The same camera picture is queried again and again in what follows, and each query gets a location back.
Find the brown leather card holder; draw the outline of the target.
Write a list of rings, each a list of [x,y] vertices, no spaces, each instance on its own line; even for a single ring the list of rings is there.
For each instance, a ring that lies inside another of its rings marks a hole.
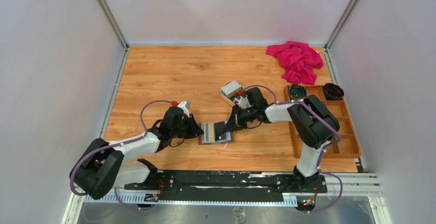
[[[225,125],[226,122],[224,121],[201,123],[200,128],[204,133],[199,137],[199,144],[208,145],[230,142],[232,140],[231,132],[222,132]]]

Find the beige oval card tray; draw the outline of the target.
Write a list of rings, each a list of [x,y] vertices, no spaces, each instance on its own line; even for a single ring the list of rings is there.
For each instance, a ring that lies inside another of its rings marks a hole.
[[[247,108],[248,102],[244,97],[241,97],[244,87],[236,80],[228,81],[221,87],[221,97],[230,106],[239,106]]]

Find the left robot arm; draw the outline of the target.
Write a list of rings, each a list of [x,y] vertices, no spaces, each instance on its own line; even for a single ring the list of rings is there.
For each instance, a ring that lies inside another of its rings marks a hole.
[[[146,190],[161,186],[157,167],[142,156],[162,151],[171,146],[173,139],[193,139],[203,134],[186,107],[171,106],[162,119],[140,135],[112,142],[93,140],[70,172],[71,191],[98,200],[127,184],[138,184]]]

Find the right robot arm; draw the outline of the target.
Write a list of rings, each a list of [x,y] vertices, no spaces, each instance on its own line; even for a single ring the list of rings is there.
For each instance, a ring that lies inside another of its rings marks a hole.
[[[253,85],[237,93],[239,101],[232,107],[229,119],[213,125],[214,136],[220,139],[227,132],[247,129],[253,121],[293,123],[303,148],[293,175],[289,180],[280,180],[277,188],[306,192],[320,179],[320,162],[326,149],[334,144],[333,138],[340,136],[339,122],[315,95],[268,103],[260,89],[261,85]]]

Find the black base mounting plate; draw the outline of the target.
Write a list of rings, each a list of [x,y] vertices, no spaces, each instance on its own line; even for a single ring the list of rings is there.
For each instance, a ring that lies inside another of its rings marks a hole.
[[[285,193],[326,193],[325,177],[309,183],[292,172],[159,170],[152,183],[130,183],[124,190],[157,191],[160,200],[201,202],[281,202]]]

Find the pink cloth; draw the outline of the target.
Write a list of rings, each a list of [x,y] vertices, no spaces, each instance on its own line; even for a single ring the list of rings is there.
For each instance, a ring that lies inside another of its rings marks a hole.
[[[307,43],[288,41],[269,45],[265,54],[278,61],[285,70],[282,78],[292,84],[315,85],[317,75],[314,69],[324,66],[320,53]]]

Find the wooden compartment organizer tray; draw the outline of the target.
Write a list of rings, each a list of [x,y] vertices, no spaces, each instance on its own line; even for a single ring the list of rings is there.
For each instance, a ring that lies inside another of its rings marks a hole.
[[[344,97],[340,94],[335,97],[329,97],[323,85],[307,86],[305,89],[308,96],[317,96],[339,122],[339,133],[342,140],[336,145],[327,148],[327,152],[323,157],[329,159],[356,159],[360,157],[360,146]]]

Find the aluminium rail frame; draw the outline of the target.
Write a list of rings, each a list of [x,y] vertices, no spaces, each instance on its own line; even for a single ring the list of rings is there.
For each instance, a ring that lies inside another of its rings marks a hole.
[[[156,173],[100,199],[72,195],[62,223],[391,223],[372,173],[328,173],[299,191],[289,172]]]

